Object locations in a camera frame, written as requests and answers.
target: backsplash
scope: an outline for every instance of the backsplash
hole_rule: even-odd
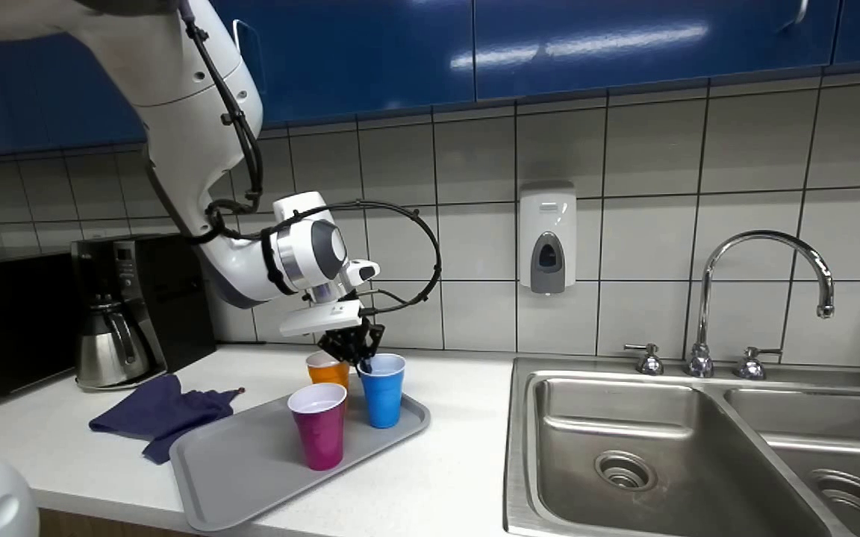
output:
[[[815,316],[804,258],[748,242],[718,264],[710,351],[781,345],[785,362],[860,367],[860,73],[286,127],[264,136],[264,154],[267,198],[309,188],[333,203],[394,198],[439,233],[442,285],[383,316],[386,345],[618,355],[657,342],[679,357],[692,342],[707,252],[767,225],[827,255],[836,316]],[[580,192],[580,280],[566,294],[518,285],[518,189],[542,182]],[[383,264],[383,288],[413,294],[430,274],[430,248],[407,219],[336,218],[354,255]],[[0,258],[170,228],[141,148],[0,160]],[[212,300],[225,340],[294,342],[279,334],[294,306]]]

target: countertop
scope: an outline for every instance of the countertop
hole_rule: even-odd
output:
[[[233,401],[243,410],[309,383],[309,351],[225,345],[179,370],[179,377],[185,391],[246,388]],[[501,461],[515,361],[400,355],[403,391],[430,409],[430,430],[230,534],[504,534]],[[65,376],[0,401],[0,459],[27,477],[44,509],[189,530],[170,461],[153,465],[141,455],[146,440],[86,425],[122,397],[125,391],[80,392]]]

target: sink basin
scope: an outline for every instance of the sink basin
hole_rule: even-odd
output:
[[[785,467],[692,382],[515,367],[512,534],[845,534]]]
[[[860,534],[860,392],[734,388],[727,400]]]

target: drain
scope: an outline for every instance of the drain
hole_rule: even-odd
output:
[[[815,470],[815,488],[822,497],[860,509],[860,477],[836,467]]]
[[[601,452],[598,473],[618,488],[649,488],[657,482],[657,473],[646,465],[646,459],[631,451]]]

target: pink cup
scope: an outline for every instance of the pink cup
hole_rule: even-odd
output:
[[[309,467],[325,470],[345,459],[345,400],[336,382],[306,383],[286,397],[286,409],[303,433]]]

